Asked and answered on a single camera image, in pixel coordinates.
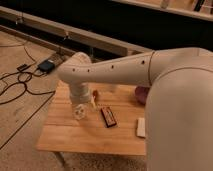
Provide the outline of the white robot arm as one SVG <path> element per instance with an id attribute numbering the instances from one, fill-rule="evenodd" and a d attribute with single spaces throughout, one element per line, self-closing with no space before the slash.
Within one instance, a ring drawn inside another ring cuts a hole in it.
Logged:
<path id="1" fill-rule="evenodd" d="M 90 100 L 90 83 L 147 87 L 147 171 L 213 171 L 212 51 L 156 50 L 97 63 L 77 52 L 58 75 L 77 103 Z"/>

